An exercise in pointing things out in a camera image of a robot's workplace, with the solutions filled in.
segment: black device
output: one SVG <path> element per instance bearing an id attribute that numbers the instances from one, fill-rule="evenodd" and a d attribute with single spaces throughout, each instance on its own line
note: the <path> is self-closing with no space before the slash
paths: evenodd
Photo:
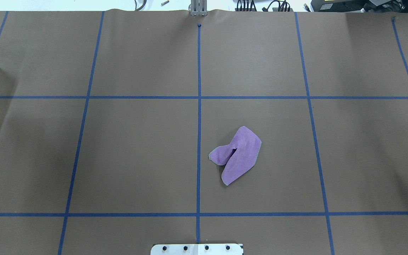
<path id="1" fill-rule="evenodd" d="M 311 6 L 316 12 L 348 12 L 363 8 L 366 12 L 408 13 L 408 0 L 312 0 Z"/>
<path id="2" fill-rule="evenodd" d="M 311 6 L 319 12 L 348 12 L 361 10 L 368 0 L 312 0 Z"/>

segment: purple towel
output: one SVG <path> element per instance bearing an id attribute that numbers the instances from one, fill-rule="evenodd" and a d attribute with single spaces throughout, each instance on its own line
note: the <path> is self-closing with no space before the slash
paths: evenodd
<path id="1" fill-rule="evenodd" d="M 222 181 L 229 185 L 248 172 L 256 163 L 261 139 L 246 126 L 241 126 L 231 143 L 215 148 L 209 159 L 219 166 L 225 166 L 221 174 Z"/>

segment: metal bracket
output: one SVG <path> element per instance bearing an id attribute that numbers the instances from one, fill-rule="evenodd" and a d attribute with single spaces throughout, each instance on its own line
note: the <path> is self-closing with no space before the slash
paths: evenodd
<path id="1" fill-rule="evenodd" d="M 191 16 L 207 16 L 207 0 L 191 0 Z"/>
<path id="2" fill-rule="evenodd" d="M 154 245 L 151 255 L 243 255 L 243 244 Z"/>

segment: folded cloth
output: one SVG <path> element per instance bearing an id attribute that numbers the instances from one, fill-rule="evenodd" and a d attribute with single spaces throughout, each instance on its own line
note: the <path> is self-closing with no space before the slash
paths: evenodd
<path id="1" fill-rule="evenodd" d="M 222 181 L 229 185 L 248 172 L 257 160 L 261 139 L 246 126 L 241 126 L 231 143 L 215 148 L 209 159 L 219 166 L 225 166 L 221 174 Z"/>

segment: electrical cable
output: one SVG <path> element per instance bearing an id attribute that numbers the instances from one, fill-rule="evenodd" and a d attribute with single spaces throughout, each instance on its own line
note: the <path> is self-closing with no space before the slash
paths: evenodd
<path id="1" fill-rule="evenodd" d="M 141 10 L 142 8 L 144 8 L 144 6 L 146 6 L 146 3 L 147 3 L 147 0 L 143 0 L 143 4 L 139 8 L 135 9 L 135 10 L 136 11 Z"/>
<path id="2" fill-rule="evenodd" d="M 257 11 L 257 10 L 256 10 L 256 5 L 254 4 L 254 0 L 251 0 L 250 11 L 253 10 L 253 7 L 254 7 L 254 11 Z"/>
<path id="3" fill-rule="evenodd" d="M 273 0 L 272 2 L 270 2 L 270 4 L 267 6 L 267 8 L 263 7 L 262 10 L 263 11 L 268 11 L 268 9 L 270 8 L 270 5 L 272 5 L 274 2 L 278 2 L 278 9 L 279 9 L 281 2 L 278 1 L 278 0 Z"/>
<path id="4" fill-rule="evenodd" d="M 270 8 L 270 5 L 272 5 L 274 2 L 278 2 L 278 11 L 290 11 L 290 4 L 286 1 L 280 1 L 280 0 L 273 0 L 267 8 L 263 7 L 262 11 L 268 11 Z"/>
<path id="5" fill-rule="evenodd" d="M 307 4 L 304 4 L 304 5 L 303 5 L 303 8 L 304 8 L 307 12 L 311 12 L 311 10 L 310 10 L 310 8 L 308 7 Z"/>

